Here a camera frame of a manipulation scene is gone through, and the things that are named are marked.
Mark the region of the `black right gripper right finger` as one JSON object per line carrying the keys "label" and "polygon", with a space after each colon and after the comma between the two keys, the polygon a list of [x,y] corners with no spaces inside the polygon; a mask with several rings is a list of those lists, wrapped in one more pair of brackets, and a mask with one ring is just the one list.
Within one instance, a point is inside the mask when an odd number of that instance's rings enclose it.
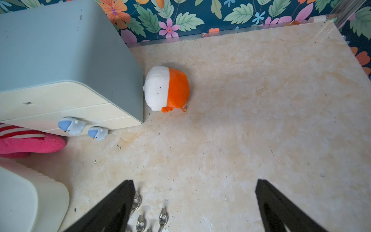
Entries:
{"label": "black right gripper right finger", "polygon": [[259,179],[255,189],[262,224],[267,232],[325,232],[269,181]]}

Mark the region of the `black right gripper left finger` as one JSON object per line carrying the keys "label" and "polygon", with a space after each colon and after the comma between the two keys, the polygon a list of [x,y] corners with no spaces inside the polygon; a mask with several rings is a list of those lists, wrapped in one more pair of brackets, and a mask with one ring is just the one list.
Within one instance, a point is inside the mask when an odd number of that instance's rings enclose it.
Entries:
{"label": "black right gripper left finger", "polygon": [[124,232],[127,228],[135,195],[134,182],[125,180],[67,232]]}

